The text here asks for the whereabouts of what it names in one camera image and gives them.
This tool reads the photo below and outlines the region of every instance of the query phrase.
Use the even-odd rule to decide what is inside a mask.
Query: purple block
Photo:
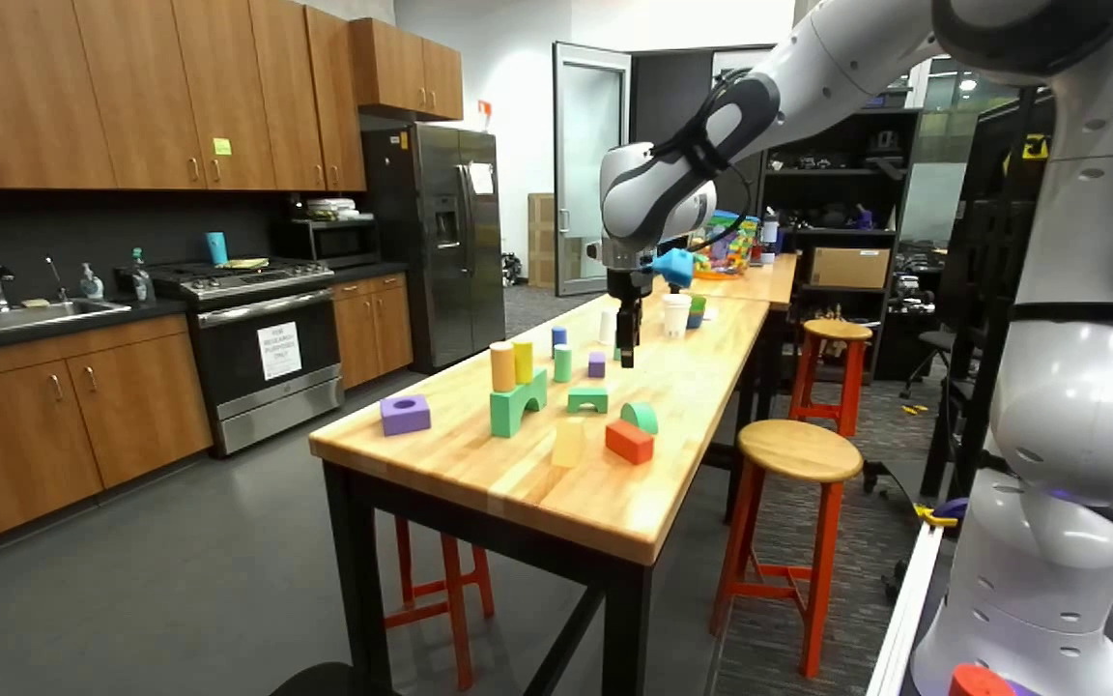
[[[586,355],[586,379],[604,379],[606,364],[604,364],[604,353],[593,353]]]
[[[393,433],[433,430],[433,408],[423,394],[398,394],[379,403],[379,424]]]

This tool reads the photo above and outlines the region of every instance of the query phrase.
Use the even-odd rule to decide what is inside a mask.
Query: orange block
[[[606,446],[610,452],[617,452],[621,460],[642,462],[642,460],[655,455],[659,438],[651,438],[644,430],[638,430],[638,424],[630,424],[630,420],[610,420],[610,424],[604,430],[604,446]]]

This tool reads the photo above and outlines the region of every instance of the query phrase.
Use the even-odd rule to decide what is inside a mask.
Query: table
[[[427,394],[433,408],[433,430],[427,433],[384,438],[379,408],[369,406],[308,438],[308,448],[326,460],[357,661],[349,679],[357,692],[393,692],[375,509],[407,515],[586,589],[530,692],[550,692],[559,679],[598,603],[606,605],[604,692],[642,692],[659,558],[754,353],[771,301],[787,301],[793,295],[793,257],[715,282],[700,279],[693,290],[706,295],[706,322],[689,336],[664,336],[660,297],[644,301],[638,364],[630,372],[610,364],[604,379],[610,415],[566,415],[567,386],[586,381],[585,359],[598,344],[604,315],[613,315],[613,301],[594,297],[523,333],[523,341],[536,344],[536,372],[552,376],[550,328],[566,323],[576,379],[552,381],[550,406],[530,415],[505,442],[492,438],[487,420],[487,353],[407,386],[407,394]],[[604,448],[604,424],[617,418],[621,403],[659,408],[660,433],[651,462],[628,462]],[[552,462],[556,424],[567,418],[586,430],[585,462]]]

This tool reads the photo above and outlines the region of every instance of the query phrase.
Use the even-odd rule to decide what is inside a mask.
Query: refrigerator
[[[505,336],[494,139],[407,122],[362,136],[385,257],[407,261],[414,359],[442,372]]]

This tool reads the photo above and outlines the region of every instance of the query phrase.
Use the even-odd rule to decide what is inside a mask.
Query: oven
[[[231,455],[335,408],[344,391],[328,290],[331,272],[300,261],[204,274],[174,284],[188,305],[217,452]]]

